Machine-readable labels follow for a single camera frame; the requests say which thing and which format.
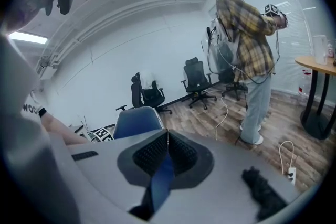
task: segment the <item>fluorescent light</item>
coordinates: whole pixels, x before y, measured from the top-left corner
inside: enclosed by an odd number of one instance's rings
[[[313,9],[313,8],[316,8],[316,7],[304,8],[303,10],[308,10],[308,9]]]
[[[39,36],[26,34],[26,33],[21,33],[21,32],[14,32],[14,33],[9,35],[9,38],[15,39],[15,40],[35,42],[35,43],[40,43],[40,44],[45,44],[48,40],[45,37],[39,37]]]
[[[288,1],[284,1],[284,2],[281,2],[281,3],[278,3],[278,4],[275,4],[275,6],[279,7],[279,6],[282,6],[284,4],[287,4],[289,3]]]

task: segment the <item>round wooden table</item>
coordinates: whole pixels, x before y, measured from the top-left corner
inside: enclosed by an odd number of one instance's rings
[[[302,126],[311,136],[320,140],[326,139],[330,135],[331,128],[336,120],[336,108],[334,109],[329,121],[326,116],[321,114],[327,96],[329,77],[330,75],[336,76],[336,67],[333,66],[333,59],[328,58],[327,65],[320,65],[315,62],[314,56],[300,56],[295,59],[295,62],[299,65],[312,69],[308,102],[306,109],[301,113]],[[325,74],[324,86],[320,105],[317,110],[312,110],[311,107],[314,101],[318,72]]]

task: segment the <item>light blue jeans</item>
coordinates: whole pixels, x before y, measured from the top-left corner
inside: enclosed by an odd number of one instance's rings
[[[243,120],[240,138],[249,144],[254,144],[260,139],[258,132],[259,125],[263,122],[269,106],[271,98],[271,74],[266,79],[266,76],[257,76],[253,80],[256,82],[265,82],[255,84],[253,81],[244,81],[248,88],[247,105],[248,109]]]

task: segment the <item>wooden floor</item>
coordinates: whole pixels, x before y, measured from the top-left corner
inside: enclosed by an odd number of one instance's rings
[[[168,129],[183,130],[215,139],[215,126],[226,115],[226,108],[221,101],[221,92],[225,89],[217,85],[207,91],[216,95],[217,101],[208,99],[208,109],[203,109],[202,102],[197,102],[190,109],[190,100],[170,105],[172,115],[161,113],[160,116]],[[241,93],[240,101],[234,95],[227,94],[223,101],[227,104],[229,114],[227,119],[217,128],[217,140],[245,148],[264,158],[281,173],[279,146],[283,141],[294,143],[292,166],[297,169],[296,187],[305,191],[316,185],[326,175],[333,161],[336,148],[336,135],[332,134],[324,141],[317,140],[303,130],[300,123],[300,113],[306,105],[306,100],[295,95],[272,91],[268,114],[260,134],[264,142],[259,145],[249,145],[238,139],[239,124],[245,116],[245,98]],[[325,106],[323,113],[330,116],[332,108]],[[286,143],[281,148],[284,171],[288,170],[292,148]]]

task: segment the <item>plaid shirt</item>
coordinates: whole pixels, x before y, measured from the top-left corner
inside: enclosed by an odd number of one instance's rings
[[[259,10],[244,0],[216,0],[216,8],[231,41],[238,34],[240,40],[237,50],[239,69],[250,78],[263,76],[274,67],[273,55],[266,35],[276,31],[276,23],[270,17],[263,17]],[[248,77],[240,71],[235,71],[235,81],[247,80]]]

